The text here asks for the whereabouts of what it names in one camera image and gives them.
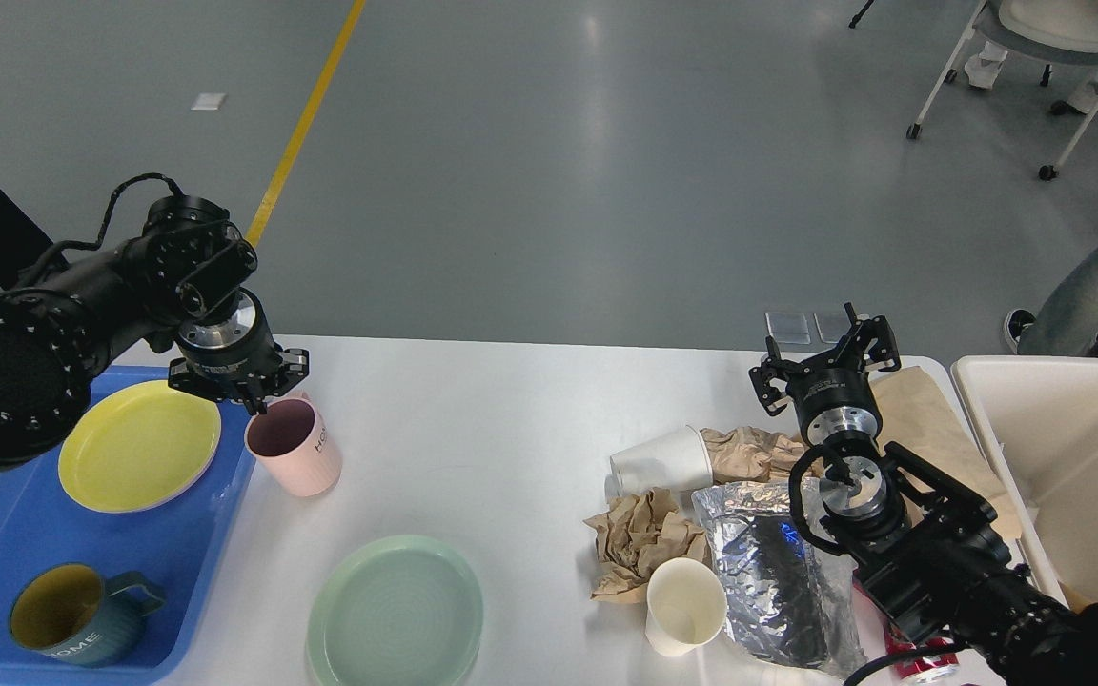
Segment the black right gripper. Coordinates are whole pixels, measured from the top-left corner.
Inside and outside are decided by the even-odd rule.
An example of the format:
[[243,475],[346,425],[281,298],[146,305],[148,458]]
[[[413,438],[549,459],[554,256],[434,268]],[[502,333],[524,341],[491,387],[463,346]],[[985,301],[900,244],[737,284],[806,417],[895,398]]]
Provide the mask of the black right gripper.
[[849,329],[826,353],[826,366],[805,366],[783,357],[777,340],[768,335],[766,353],[748,371],[754,395],[768,416],[778,416],[794,404],[799,435],[806,446],[820,446],[837,434],[854,432],[876,440],[882,430],[879,404],[866,373],[896,373],[901,353],[896,334],[884,315],[862,317],[844,303]]

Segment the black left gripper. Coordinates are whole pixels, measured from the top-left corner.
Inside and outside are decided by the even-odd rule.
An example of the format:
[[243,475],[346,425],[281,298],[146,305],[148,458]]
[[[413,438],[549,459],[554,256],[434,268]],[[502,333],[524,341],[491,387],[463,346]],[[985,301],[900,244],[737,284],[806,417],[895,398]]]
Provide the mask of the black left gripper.
[[253,292],[239,290],[219,320],[187,320],[178,327],[177,357],[167,386],[212,401],[249,401],[249,415],[264,415],[271,400],[300,385],[310,372],[306,349],[274,344],[264,310]]

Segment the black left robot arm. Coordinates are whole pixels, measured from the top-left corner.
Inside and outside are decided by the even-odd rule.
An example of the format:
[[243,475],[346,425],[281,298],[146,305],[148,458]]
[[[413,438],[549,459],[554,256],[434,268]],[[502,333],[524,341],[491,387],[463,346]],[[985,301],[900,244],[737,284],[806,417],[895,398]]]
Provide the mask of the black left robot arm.
[[167,187],[139,237],[58,241],[0,292],[0,472],[69,437],[92,382],[139,340],[178,349],[173,390],[253,415],[309,376],[309,351],[274,342],[245,286],[258,259],[228,210]]

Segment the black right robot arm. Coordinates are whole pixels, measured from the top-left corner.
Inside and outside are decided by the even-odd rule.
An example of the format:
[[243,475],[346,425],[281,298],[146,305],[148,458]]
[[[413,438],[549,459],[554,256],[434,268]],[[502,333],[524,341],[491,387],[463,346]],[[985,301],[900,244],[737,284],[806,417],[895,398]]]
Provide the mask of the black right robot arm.
[[828,555],[853,556],[858,586],[914,643],[946,629],[1007,685],[1098,685],[1098,603],[1073,612],[1011,565],[987,499],[896,442],[877,443],[871,371],[898,371],[887,318],[845,304],[848,331],[802,361],[772,337],[749,371],[768,415],[796,412],[806,452],[789,469],[789,518]]

